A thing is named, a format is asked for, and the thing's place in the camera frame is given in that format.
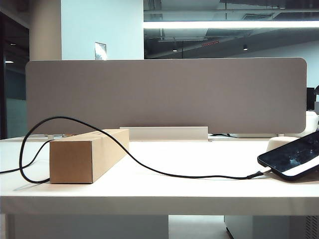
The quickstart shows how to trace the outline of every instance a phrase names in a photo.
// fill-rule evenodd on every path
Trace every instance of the brown cardboard box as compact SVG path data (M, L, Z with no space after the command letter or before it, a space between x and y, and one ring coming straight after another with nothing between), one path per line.
M128 129L104 129L129 149ZM99 131L50 142L51 183L93 183L126 155Z

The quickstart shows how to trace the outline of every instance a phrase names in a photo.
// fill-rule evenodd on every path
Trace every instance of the black cable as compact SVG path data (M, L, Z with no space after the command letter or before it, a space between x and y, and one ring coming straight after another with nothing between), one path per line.
M40 147L40 149L38 150L38 152L35 154L35 156L34 156L34 158L32 159L32 161L29 162L27 165L23 166L22 169L27 168L28 166L30 166L30 165L35 161L35 159L37 158L37 156L38 156L38 154L40 153L40 151L42 150L42 148L43 148L47 143L49 143L50 141L52 141L52 139L46 141L46 142ZM16 171L19 171L19 170L20 170L20 168L10 169L10 170L6 170L6 171L1 171L0 174L3 174L3 173L12 173L12 172L16 172Z
M66 120L71 120L71 121L75 121L75 122L78 122L80 124L83 124L87 127L90 127L92 129L95 129L96 131L99 131L105 135L107 135L109 138L111 138L115 143L117 143L119 145L119 147L121 147L136 163L138 163L139 165L141 165L142 167L144 168L147 168L153 172L156 172L156 173L159 173L159 174L163 174L163 175L166 175L166 176L170 176L170 177L177 177L177 178L229 178L229 179L251 179L251 178L254 178L254 177L257 177L257 176L262 176L264 173L258 171L254 174L251 174L251 175L248 175L248 176L245 176L245 177L232 177L232 176L225 176L225 175L207 175L207 176L184 176L184 175L177 175L177 174L171 174L171 173L165 173L165 172L161 172L159 170L156 170L156 169L153 169L151 167L148 167L144 164L142 164L141 162L139 162L136 158L134 158L133 155L131 155L131 153L123 146L121 145L120 142L118 142L113 136L111 136L110 134L108 134L107 132L104 132L102 131L101 129L99 128L96 128L95 126L92 126L88 123L85 123L83 121L80 121L78 119L74 119L74 118L71 118L71 117L67 117L67 116L54 116L54 117L50 117L50 118L47 118L47 119L44 119L42 120L41 122L37 123L27 134L26 136L24 137L23 141L22 141L22 145L21 145L21 150L20 150L20 156L19 156L19 169L20 169L20 173L22 175L22 177L30 182L30 183L46 183L50 180L50 178L47 178L47 179L44 179L44 180L40 180L40 181L34 181L34 180L31 180L29 179L25 174L24 174L24 171L23 171L23 167L22 167L22 156L23 156L23 149L24 149L24 145L25 145L25 142L27 140L27 138L32 134L32 132L37 129L40 125L42 125L43 123L47 122L47 121L50 121L50 120L53 120L53 119L66 119Z

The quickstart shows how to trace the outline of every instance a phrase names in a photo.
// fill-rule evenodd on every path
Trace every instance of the gray fabric panel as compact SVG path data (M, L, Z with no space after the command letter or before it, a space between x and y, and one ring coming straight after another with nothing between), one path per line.
M302 58L32 61L26 67L28 126L64 115L100 128L301 132L306 72ZM38 132L86 131L56 120Z

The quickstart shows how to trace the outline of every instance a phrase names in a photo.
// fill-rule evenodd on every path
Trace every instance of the fluorescent light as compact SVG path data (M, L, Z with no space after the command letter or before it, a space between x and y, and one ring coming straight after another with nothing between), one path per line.
M319 21L145 21L147 29L252 29L252 28L311 28L319 27Z

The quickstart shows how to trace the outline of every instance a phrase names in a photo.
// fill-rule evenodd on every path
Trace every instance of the white desk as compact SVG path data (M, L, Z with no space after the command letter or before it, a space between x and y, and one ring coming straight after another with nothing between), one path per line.
M42 142L30 142L26 159ZM20 143L0 142L1 170L17 166ZM131 142L144 164L185 175L246 176L261 166L267 141ZM48 147L25 170L48 177ZM182 179L156 174L123 158L94 184L34 185L19 172L1 175L1 213L7 215L319 215L319 173L294 182Z

